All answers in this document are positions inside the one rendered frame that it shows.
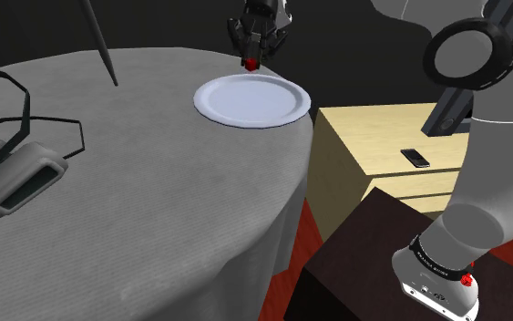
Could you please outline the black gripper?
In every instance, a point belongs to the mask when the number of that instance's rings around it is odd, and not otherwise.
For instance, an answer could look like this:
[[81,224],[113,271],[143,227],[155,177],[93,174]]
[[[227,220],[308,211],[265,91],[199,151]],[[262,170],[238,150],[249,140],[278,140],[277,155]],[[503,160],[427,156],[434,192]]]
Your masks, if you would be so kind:
[[243,63],[270,60],[285,43],[288,31],[276,30],[277,13],[278,0],[246,0],[241,18],[227,20],[232,46]]

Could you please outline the white round plate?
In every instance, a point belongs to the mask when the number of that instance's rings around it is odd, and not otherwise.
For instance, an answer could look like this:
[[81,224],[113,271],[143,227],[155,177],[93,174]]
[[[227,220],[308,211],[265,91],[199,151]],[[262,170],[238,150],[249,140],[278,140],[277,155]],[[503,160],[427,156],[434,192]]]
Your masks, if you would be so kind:
[[207,119],[240,129],[270,129],[302,118],[310,95],[299,85],[276,76],[237,74],[215,78],[193,96],[195,109]]

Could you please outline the light wooden chest of drawers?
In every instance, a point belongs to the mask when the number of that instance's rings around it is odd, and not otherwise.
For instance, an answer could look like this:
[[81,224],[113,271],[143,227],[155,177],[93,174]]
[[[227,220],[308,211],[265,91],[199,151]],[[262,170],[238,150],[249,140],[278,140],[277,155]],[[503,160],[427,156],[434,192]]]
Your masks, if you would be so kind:
[[[421,128],[431,103],[319,109],[313,127],[306,199],[327,240],[362,199],[378,188],[435,219],[445,208],[468,135],[428,137]],[[416,168],[400,152],[417,150]]]

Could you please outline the thin dark pole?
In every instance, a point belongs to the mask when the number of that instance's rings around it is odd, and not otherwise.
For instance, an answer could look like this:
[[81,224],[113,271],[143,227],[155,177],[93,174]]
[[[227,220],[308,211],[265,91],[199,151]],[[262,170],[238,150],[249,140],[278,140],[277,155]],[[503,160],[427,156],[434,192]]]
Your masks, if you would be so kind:
[[94,13],[92,4],[90,3],[90,0],[77,0],[79,2],[79,5],[81,7],[81,11],[83,15],[85,16],[85,19],[87,21],[88,27],[90,29],[90,33],[92,37],[95,40],[97,51],[102,59],[102,62],[107,69],[107,72],[113,82],[113,84],[117,87],[118,86],[118,80],[115,74],[115,69],[111,60],[111,57],[108,52],[108,47],[106,45],[106,42],[104,40],[104,37],[102,35],[99,23],[97,21],[96,15]]

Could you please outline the table with grey cloth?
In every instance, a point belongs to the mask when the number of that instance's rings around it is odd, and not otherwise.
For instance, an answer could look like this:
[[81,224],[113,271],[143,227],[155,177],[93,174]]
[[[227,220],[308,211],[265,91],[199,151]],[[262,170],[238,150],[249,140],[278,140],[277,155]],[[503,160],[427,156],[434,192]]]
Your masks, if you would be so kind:
[[235,129],[202,117],[198,87],[236,57],[114,49],[14,64],[0,139],[30,97],[31,139],[64,177],[0,219],[0,321],[258,321],[288,267],[313,125]]

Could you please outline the black phone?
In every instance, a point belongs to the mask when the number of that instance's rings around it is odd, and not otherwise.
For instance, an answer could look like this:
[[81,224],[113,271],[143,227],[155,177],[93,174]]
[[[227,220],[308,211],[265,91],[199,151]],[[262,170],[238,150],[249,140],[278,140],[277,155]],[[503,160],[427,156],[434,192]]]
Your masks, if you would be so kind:
[[402,149],[400,152],[416,168],[428,168],[430,166],[430,163],[415,149]]

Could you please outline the dark robot stand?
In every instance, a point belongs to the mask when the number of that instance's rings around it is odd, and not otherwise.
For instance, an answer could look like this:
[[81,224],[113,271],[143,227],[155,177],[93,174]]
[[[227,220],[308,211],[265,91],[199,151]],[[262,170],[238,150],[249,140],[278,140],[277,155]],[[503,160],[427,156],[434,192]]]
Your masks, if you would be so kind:
[[[373,189],[304,265],[284,321],[447,321],[401,290],[391,258],[431,219]],[[476,321],[513,321],[513,242],[477,260]]]

